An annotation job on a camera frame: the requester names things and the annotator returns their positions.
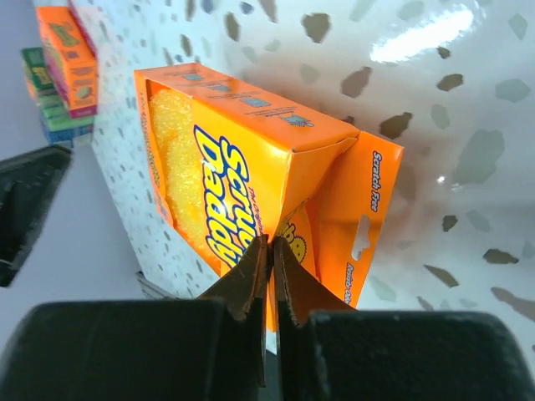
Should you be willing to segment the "blue sponge pack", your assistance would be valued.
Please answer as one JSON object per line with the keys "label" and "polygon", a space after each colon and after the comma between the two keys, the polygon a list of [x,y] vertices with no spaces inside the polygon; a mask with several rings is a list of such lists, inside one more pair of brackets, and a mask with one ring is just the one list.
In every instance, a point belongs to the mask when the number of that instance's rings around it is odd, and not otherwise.
{"label": "blue sponge pack", "polygon": [[50,145],[76,148],[89,145],[93,139],[94,117],[71,119],[68,116],[47,118],[39,115],[43,135]]}

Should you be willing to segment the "pink sponge box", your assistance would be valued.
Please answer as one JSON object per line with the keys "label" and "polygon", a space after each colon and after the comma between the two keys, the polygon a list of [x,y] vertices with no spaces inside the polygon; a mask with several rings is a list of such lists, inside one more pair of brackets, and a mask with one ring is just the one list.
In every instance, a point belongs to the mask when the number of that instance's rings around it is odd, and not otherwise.
{"label": "pink sponge box", "polygon": [[92,117],[98,106],[95,47],[80,25],[74,4],[36,7],[45,66],[68,114]]}

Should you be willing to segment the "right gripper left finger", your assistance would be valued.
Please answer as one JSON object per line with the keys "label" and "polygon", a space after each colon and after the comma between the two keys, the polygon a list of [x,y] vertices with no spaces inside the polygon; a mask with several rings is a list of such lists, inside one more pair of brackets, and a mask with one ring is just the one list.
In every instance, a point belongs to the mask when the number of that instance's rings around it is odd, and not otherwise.
{"label": "right gripper left finger", "polygon": [[195,299],[54,302],[1,356],[4,400],[255,400],[265,384],[268,239]]}

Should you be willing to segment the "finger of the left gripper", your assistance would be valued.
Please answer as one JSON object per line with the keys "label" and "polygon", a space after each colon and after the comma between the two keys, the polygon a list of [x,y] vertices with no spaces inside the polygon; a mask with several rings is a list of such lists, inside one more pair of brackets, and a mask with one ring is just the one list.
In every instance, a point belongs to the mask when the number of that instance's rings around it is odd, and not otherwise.
{"label": "finger of the left gripper", "polygon": [[9,287],[39,238],[72,150],[51,145],[1,161],[1,286]]}

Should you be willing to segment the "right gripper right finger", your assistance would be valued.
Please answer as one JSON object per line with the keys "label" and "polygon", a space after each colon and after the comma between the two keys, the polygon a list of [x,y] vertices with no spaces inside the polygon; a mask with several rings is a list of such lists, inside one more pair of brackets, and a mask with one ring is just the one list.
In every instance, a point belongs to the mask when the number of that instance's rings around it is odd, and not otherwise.
{"label": "right gripper right finger", "polygon": [[286,400],[531,400],[517,342],[483,312],[358,311],[273,243]]}

